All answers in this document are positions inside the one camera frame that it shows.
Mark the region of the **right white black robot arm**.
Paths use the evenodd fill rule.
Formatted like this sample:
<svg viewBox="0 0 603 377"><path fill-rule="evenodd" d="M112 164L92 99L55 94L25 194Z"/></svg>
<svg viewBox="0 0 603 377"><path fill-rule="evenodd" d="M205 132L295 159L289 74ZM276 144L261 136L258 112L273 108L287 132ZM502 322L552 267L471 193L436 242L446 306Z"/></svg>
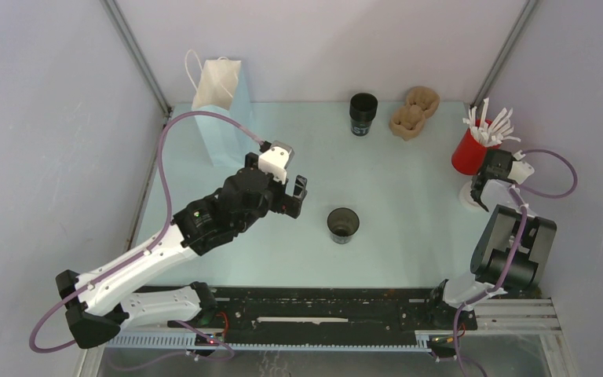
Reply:
<svg viewBox="0 0 603 377"><path fill-rule="evenodd" d="M469 272L444 280L427 299L425 316L433 327L448 329L479 302L538 287L557 225L530 210L521 197L519 185L534 171L523 157L521 152L487 152L462 190L462 200L485 210L490 218L474 248Z"/></svg>

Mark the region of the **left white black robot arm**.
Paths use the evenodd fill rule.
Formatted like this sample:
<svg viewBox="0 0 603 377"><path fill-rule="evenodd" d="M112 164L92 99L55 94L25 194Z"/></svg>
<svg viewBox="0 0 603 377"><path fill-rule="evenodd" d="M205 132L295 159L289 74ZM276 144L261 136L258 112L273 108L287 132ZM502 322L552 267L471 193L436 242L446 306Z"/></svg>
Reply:
<svg viewBox="0 0 603 377"><path fill-rule="evenodd" d="M268 213L297 218L307 194L307 179L297 176L294 191L258 167L244 167L211 194L172 214L150 240L87 273L66 270L57 289L73 337L90 349L122 330L163 321L192 321L207 327L217 307L205 283L195 281L171 291L141 292L153 278L232 242Z"/></svg>

